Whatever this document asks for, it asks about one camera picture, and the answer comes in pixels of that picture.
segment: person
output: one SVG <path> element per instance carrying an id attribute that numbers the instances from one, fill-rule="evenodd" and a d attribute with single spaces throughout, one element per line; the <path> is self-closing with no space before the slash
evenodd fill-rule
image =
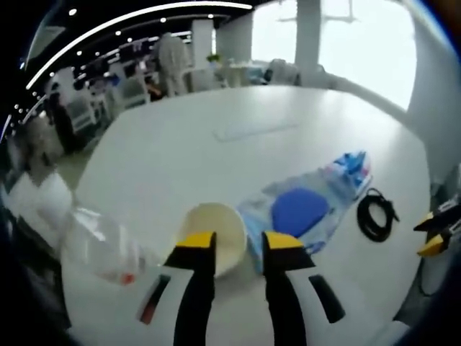
<path id="1" fill-rule="evenodd" d="M 59 141 L 64 148 L 66 155 L 72 154 L 78 148 L 77 137 L 73 133 L 73 126 L 66 109 L 61 105 L 59 84 L 54 83 L 51 87 L 51 95 L 46 104 L 51 123 L 55 125 Z"/>
<path id="2" fill-rule="evenodd" d="M 182 78 L 183 70 L 188 66 L 186 45 L 179 37 L 166 33 L 156 44 L 154 58 L 158 58 L 160 76 L 166 83 L 169 97 L 187 93 L 186 84 Z"/>
<path id="3" fill-rule="evenodd" d="M 152 77 L 145 77 L 144 82 L 146 83 L 147 91 L 151 96 L 151 102 L 159 101 L 164 97 L 163 93 L 161 92 L 160 88 L 158 88 L 153 80 Z"/>

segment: ceiling light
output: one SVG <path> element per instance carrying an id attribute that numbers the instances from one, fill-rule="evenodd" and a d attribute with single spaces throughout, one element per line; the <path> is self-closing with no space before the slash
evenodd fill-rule
<path id="1" fill-rule="evenodd" d="M 173 37 L 178 37 L 178 36 L 186 36 L 186 35 L 191 35 L 192 31 L 180 31 L 180 32 L 175 32 L 171 34 Z"/>
<path id="2" fill-rule="evenodd" d="M 118 52 L 120 52 L 120 49 L 114 49 L 114 50 L 111 50 L 110 52 L 107 52 L 106 53 L 106 56 L 113 56 L 114 54 L 117 54 Z"/>
<path id="3" fill-rule="evenodd" d="M 0 142 L 3 140 L 3 137 L 5 136 L 6 128 L 8 127 L 8 124 L 11 119 L 12 119 L 12 115 L 10 114 L 8 115 L 8 118 L 5 121 L 5 125 L 3 126 L 3 131 L 1 132 L 1 136 L 0 136 Z"/>
<path id="4" fill-rule="evenodd" d="M 79 43 L 85 41 L 87 38 L 97 34 L 98 32 L 111 27 L 117 23 L 123 22 L 124 20 L 134 18 L 140 16 L 142 14 L 153 13 L 158 11 L 163 11 L 166 9 L 178 9 L 182 7 L 197 7 L 197 6 L 221 6 L 221 7 L 233 7 L 236 9 L 252 9 L 252 5 L 246 4 L 237 4 L 233 2 L 226 2 L 226 1 L 183 1 L 183 2 L 176 2 L 172 4 L 164 4 L 158 6 L 148 7 L 146 9 L 140 9 L 138 11 L 134 11 L 131 13 L 124 14 L 120 17 L 111 19 L 108 22 L 105 22 L 97 27 L 91 29 L 88 32 L 85 32 L 82 36 L 76 38 L 69 44 L 67 44 L 64 48 L 59 50 L 53 57 L 51 57 L 48 62 L 42 66 L 42 68 L 30 79 L 29 83 L 26 86 L 26 89 L 30 89 L 33 85 L 37 82 L 37 80 L 48 70 L 61 56 L 66 54 L 69 50 L 76 47 Z"/>

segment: white bowl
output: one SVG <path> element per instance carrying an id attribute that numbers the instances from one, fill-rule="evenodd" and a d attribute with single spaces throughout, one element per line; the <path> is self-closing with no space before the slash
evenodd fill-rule
<path id="1" fill-rule="evenodd" d="M 216 232 L 215 277 L 236 267 L 246 251 L 246 228 L 237 210 L 221 203 L 203 203 L 191 209 L 179 232 L 179 241 L 190 234 Z"/>

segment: ceiling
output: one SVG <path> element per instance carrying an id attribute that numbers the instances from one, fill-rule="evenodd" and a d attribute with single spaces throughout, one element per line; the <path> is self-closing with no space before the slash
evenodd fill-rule
<path id="1" fill-rule="evenodd" d="M 6 72 L 9 87 L 2 94 L 0 122 L 9 113 L 15 112 L 16 103 L 20 103 L 23 108 L 31 107 L 36 102 L 36 97 L 32 97 L 32 92 L 40 93 L 43 84 L 50 78 L 51 71 L 57 71 L 66 66 L 84 65 L 95 58 L 96 52 L 105 54 L 126 43 L 129 37 L 137 40 L 160 36 L 165 32 L 188 31 L 191 30 L 193 19 L 204 19 L 209 14 L 214 15 L 215 27 L 219 27 L 222 23 L 249 12 L 248 9 L 224 6 L 194 6 L 165 9 L 124 20 L 99 31 L 70 49 L 38 79 L 31 90 L 26 91 L 26 84 L 45 63 L 59 50 L 89 30 L 124 14 L 180 1 L 40 0 L 28 1 L 27 5 L 20 1 L 10 2 L 12 5 L 4 8 L 6 11 L 0 14 L 2 19 L 0 35 L 3 35 L 4 42 L 7 41 L 9 44 L 8 56 L 3 64 L 4 75 Z M 229 0 L 229 2 L 256 6 L 267 1 Z M 77 10 L 73 16 L 69 15 L 71 9 Z M 162 17 L 168 20 L 162 23 L 160 22 Z M 122 32 L 120 36 L 115 34 L 118 30 Z M 48 31 L 47 35 L 39 35 L 45 31 Z M 82 51 L 81 56 L 76 55 L 78 50 Z M 20 59 L 23 59 L 25 63 L 22 70 L 19 70 Z"/>

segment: desk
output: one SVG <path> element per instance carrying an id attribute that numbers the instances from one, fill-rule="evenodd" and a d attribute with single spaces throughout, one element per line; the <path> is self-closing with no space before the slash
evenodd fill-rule
<path id="1" fill-rule="evenodd" d="M 215 137 L 215 131 L 226 128 L 274 121 L 299 125 L 224 143 Z M 83 203 L 125 224 L 163 259 L 194 205 L 210 201 L 237 205 L 273 181 L 309 172 L 345 151 L 360 149 L 370 154 L 372 186 L 394 202 L 400 223 L 394 223 L 386 242 L 372 243 L 357 226 L 354 205 L 313 260 L 330 278 L 333 290 L 343 292 L 337 282 L 347 280 L 376 320 L 387 322 L 398 312 L 419 265 L 416 251 L 426 235 L 412 229 L 429 210 L 429 170 L 423 143 L 391 116 L 355 96 L 253 86 L 190 94 L 128 110 L 105 133 L 76 194 Z M 63 279 L 71 321 L 88 319 L 85 294 L 77 289 L 82 285 L 72 285 L 77 279 L 65 263 Z M 270 345 L 272 323 L 264 279 L 256 276 L 250 259 L 216 286 L 208 338 L 221 340 L 222 345 Z M 82 290 L 95 292 L 88 286 Z"/>

